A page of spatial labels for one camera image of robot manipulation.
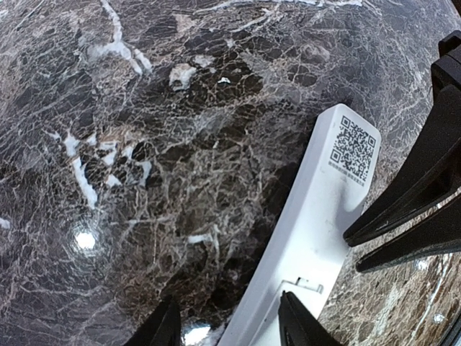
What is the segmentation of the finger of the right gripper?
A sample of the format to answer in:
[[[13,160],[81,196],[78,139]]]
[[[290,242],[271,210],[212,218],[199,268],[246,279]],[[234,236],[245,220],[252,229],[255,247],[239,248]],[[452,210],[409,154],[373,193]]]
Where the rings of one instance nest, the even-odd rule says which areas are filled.
[[[356,263],[357,272],[374,272],[403,263],[460,251],[460,202],[452,201]]]
[[[344,232],[355,247],[399,227],[455,191],[460,150],[460,90],[448,85],[434,106],[395,179]]]

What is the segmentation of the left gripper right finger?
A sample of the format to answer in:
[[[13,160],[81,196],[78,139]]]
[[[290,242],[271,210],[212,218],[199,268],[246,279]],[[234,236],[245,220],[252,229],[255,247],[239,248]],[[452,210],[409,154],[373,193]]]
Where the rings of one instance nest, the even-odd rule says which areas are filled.
[[[279,335],[281,346],[341,346],[293,292],[280,299]]]

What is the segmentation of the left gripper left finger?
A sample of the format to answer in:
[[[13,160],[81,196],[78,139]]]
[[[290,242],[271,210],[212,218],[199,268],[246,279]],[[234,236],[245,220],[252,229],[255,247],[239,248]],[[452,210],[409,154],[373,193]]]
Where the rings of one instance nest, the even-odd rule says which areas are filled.
[[[160,302],[124,346],[180,346],[181,316],[172,296]]]

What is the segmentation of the white remote control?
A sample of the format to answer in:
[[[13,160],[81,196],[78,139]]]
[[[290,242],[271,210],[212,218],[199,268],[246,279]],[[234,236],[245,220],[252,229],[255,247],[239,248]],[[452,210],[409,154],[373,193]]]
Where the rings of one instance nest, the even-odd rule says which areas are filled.
[[[380,143],[379,130],[346,105],[317,117],[277,225],[221,345],[250,345],[283,280],[323,286],[318,321],[349,252],[343,234],[362,214]]]

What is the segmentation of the white battery cover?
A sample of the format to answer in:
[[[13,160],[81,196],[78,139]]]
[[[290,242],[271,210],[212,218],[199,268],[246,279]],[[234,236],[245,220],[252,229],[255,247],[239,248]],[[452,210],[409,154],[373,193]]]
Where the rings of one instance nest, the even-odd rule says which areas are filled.
[[[283,280],[251,338],[250,345],[322,345],[328,336],[317,322],[323,286],[299,278]]]

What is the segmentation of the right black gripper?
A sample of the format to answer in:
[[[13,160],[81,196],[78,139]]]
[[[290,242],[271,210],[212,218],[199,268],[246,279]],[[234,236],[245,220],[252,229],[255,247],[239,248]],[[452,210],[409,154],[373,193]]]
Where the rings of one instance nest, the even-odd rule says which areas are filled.
[[[451,32],[439,41],[439,59],[431,65],[433,99],[447,85],[460,89],[460,31]]]

